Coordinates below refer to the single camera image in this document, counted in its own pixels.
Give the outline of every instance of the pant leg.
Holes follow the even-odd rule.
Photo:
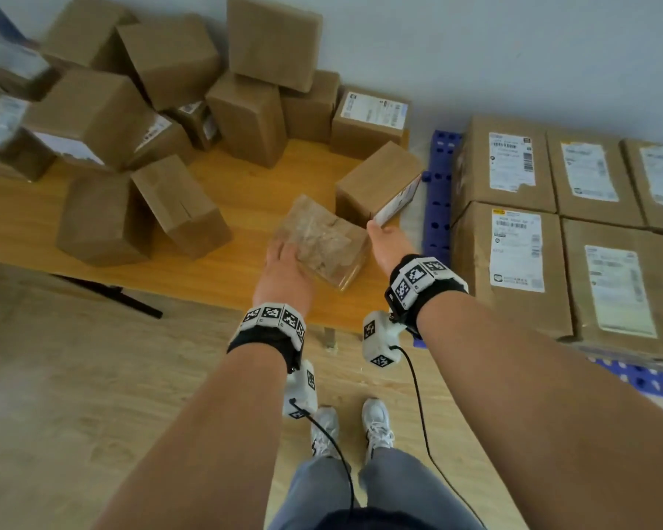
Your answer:
[[[395,448],[377,448],[358,474],[368,506],[405,512],[437,529],[480,530],[476,517],[419,459]]]
[[[311,530],[328,513],[348,509],[350,500],[344,463],[334,457],[314,457],[295,472],[287,498],[268,530]]]

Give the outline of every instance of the wooden floor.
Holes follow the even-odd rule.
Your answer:
[[[216,366],[240,316],[133,295],[165,318],[0,266],[0,529],[87,527]],[[338,335],[336,354],[308,342],[320,403],[339,412],[341,448],[354,473],[364,456],[360,413],[369,396],[386,402],[396,446],[430,464],[407,365],[380,370],[365,363],[354,335]],[[435,459],[490,528],[525,528],[430,356],[423,350],[411,356]],[[308,457],[307,421],[285,420],[268,521]]]

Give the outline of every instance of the forearm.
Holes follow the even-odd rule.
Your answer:
[[[663,528],[661,409],[466,294],[433,298],[418,328],[532,529]]]
[[[221,360],[111,499],[96,529],[260,529],[286,366],[265,344]]]

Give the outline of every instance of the person's left hand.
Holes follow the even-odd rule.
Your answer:
[[[253,292],[253,306],[287,303],[306,317],[312,308],[314,295],[312,279],[298,265],[297,244],[271,240],[265,257],[265,269]]]

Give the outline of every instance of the orange wooden surface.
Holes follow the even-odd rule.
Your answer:
[[[358,163],[330,153],[326,145],[298,140],[290,140],[274,169],[233,158],[223,144],[200,152],[189,170],[221,207],[233,241],[191,261],[158,228],[151,261],[112,268],[92,268],[54,247],[72,178],[68,166],[57,162],[34,184],[0,177],[0,262],[246,310],[267,242],[295,198],[307,194],[333,211],[334,183]],[[387,278],[372,255],[343,293],[316,281],[317,297],[308,323],[360,333],[369,311],[387,308],[383,299]]]

